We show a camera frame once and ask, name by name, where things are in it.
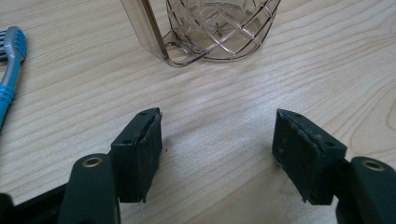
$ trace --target glass pitcher handle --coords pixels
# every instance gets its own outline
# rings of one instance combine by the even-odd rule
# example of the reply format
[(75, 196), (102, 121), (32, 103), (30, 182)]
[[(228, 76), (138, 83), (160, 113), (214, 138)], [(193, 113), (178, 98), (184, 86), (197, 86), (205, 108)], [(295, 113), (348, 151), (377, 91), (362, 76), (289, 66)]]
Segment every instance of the glass pitcher handle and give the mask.
[[(154, 17), (149, 0), (121, 0), (140, 44), (161, 61), (172, 67), (183, 67), (206, 56), (194, 54), (189, 48), (177, 41), (172, 32), (164, 38)], [(177, 51), (177, 59), (169, 56), (168, 50)]]

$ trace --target crosshatch pattern glass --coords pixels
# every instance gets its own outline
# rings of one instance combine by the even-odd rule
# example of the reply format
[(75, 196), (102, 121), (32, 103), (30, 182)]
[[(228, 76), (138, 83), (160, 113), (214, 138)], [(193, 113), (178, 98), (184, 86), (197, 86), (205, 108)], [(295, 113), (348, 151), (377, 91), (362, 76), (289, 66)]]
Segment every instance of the crosshatch pattern glass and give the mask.
[(175, 37), (205, 59), (228, 63), (253, 53), (272, 25), (280, 0), (167, 0)]

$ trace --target clamp jaw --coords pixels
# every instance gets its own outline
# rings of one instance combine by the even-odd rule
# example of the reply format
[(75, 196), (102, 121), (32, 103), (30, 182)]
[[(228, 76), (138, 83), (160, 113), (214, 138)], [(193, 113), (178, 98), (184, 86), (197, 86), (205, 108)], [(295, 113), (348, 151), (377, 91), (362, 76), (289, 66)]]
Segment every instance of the clamp jaw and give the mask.
[(278, 109), (273, 154), (304, 202), (339, 199), (339, 223), (396, 223), (396, 173), (382, 161), (344, 159), (347, 147), (306, 117)]
[(0, 194), (0, 223), (120, 223), (121, 203), (146, 201), (163, 149), (161, 112), (137, 114), (107, 154), (85, 156), (69, 182), (14, 206)]

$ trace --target wood grain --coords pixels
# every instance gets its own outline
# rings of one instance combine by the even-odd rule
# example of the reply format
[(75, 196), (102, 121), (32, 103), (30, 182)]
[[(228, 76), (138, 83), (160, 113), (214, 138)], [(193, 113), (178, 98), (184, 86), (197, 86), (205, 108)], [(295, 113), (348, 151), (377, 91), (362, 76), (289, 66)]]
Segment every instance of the wood grain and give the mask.
[(65, 183), (74, 161), (108, 152), (154, 106), (160, 170), (147, 203), (121, 206), (123, 223), (335, 223), (336, 200), (303, 203), (275, 165), (279, 107), (345, 143), (348, 159), (396, 167), (395, 1), (284, 0), (254, 55), (181, 69), (140, 46), (118, 0), (0, 4), (0, 30), (28, 39), (0, 138), (0, 190), (16, 204)]

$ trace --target toothbrush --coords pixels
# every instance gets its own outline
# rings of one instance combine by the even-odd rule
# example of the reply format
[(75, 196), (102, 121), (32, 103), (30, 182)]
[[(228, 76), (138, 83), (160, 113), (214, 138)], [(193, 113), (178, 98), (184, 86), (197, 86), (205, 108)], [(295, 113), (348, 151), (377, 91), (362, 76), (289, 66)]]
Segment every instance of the toothbrush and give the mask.
[(0, 62), (8, 61), (7, 70), (0, 83), (0, 129), (4, 116), (14, 97), (20, 64), (26, 56), (26, 38), (18, 26), (0, 31)]

